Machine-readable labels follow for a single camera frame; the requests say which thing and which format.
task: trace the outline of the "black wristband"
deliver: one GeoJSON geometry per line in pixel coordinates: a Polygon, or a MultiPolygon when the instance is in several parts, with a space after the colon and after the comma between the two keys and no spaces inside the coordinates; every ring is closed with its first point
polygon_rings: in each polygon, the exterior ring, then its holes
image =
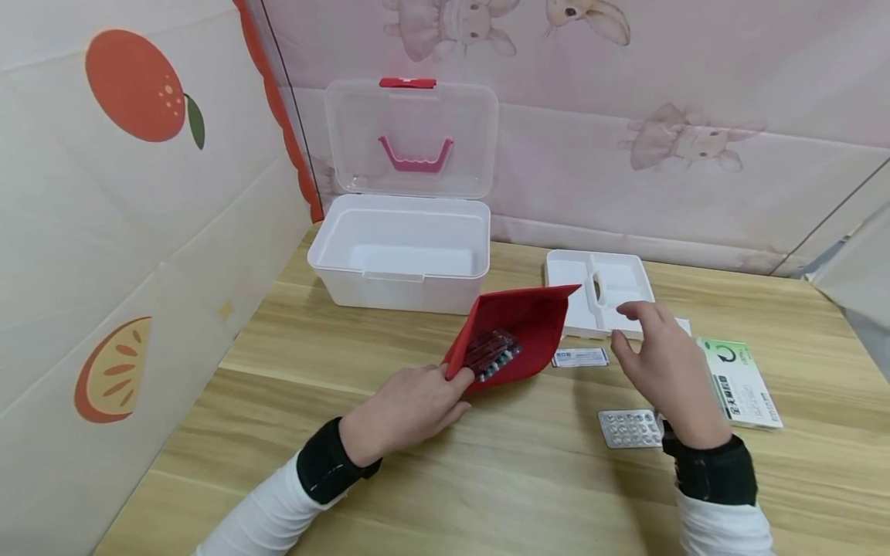
{"type": "Polygon", "coordinates": [[[665,421],[662,446],[674,458],[676,485],[686,496],[729,506],[757,503],[754,462],[739,437],[733,435],[720,447],[697,450],[680,442],[665,421]]]}
{"type": "Polygon", "coordinates": [[[325,423],[296,458],[296,474],[303,490],[322,505],[346,492],[357,480],[373,477],[383,461],[379,459],[362,468],[349,459],[340,439],[341,418],[325,423]]]}

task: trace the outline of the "person's right hand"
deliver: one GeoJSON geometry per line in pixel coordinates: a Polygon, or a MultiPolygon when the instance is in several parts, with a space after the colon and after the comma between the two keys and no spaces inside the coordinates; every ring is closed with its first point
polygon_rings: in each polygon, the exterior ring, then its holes
{"type": "Polygon", "coordinates": [[[704,353],[658,303],[629,302],[618,312],[643,326],[643,347],[634,352],[618,330],[612,351],[630,382],[664,415],[687,447],[720,447],[732,428],[717,405],[704,353]]]}

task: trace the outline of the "red latch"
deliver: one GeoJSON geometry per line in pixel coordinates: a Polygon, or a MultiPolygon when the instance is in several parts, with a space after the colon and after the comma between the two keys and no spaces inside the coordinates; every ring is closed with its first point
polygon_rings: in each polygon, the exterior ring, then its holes
{"type": "Polygon", "coordinates": [[[384,89],[432,89],[436,86],[436,80],[384,77],[380,80],[380,86],[384,89]]]}

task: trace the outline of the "light wood tabletop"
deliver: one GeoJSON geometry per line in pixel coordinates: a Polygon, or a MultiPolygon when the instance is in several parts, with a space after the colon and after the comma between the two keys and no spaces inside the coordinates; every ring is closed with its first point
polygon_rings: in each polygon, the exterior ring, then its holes
{"type": "MultiPolygon", "coordinates": [[[[314,236],[97,554],[191,554],[325,421],[398,368],[441,360],[464,318],[337,307],[306,263],[314,236]]],[[[545,255],[493,244],[485,290],[541,286],[545,255]]],[[[646,269],[657,299],[695,335],[746,342],[764,375],[786,428],[736,432],[754,456],[776,552],[888,554],[890,387],[837,308],[805,282],[646,269]]],[[[599,430],[599,411],[646,407],[616,363],[548,367],[471,402],[439,438],[387,457],[293,553],[680,553],[672,460],[657,449],[609,450],[599,430]]]]}

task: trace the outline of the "orange illustration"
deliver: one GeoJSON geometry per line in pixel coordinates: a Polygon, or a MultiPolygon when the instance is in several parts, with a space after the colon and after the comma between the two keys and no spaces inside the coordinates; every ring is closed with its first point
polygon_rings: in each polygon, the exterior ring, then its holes
{"type": "Polygon", "coordinates": [[[199,149],[204,117],[182,91],[169,60],[144,36],[123,29],[102,31],[86,50],[86,79],[93,96],[118,127],[149,142],[167,141],[186,116],[199,149]]]}
{"type": "Polygon", "coordinates": [[[84,419],[114,423],[133,412],[150,330],[151,317],[131,320],[106,336],[90,354],[74,389],[74,407],[84,419]]]}

